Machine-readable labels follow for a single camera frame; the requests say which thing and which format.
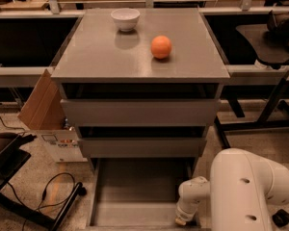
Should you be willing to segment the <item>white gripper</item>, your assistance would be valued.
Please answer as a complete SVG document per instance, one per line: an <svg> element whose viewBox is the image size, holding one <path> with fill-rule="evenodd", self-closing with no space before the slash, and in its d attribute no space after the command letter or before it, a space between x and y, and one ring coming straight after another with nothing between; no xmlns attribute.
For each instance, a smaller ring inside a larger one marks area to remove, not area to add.
<svg viewBox="0 0 289 231"><path fill-rule="evenodd" d="M194 219L201 200L210 197L210 182L202 177L196 177L180 184L176 203L175 223L185 226Z"/></svg>

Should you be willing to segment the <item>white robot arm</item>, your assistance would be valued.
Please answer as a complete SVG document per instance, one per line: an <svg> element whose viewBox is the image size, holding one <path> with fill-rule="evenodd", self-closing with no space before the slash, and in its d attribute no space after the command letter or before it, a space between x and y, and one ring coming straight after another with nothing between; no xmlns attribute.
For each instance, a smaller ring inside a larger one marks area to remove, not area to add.
<svg viewBox="0 0 289 231"><path fill-rule="evenodd" d="M219 152L208 179L180 184L176 222L190 222L199 202L211 203L212 231L273 231L268 206L289 203L289 169L243 149Z"/></svg>

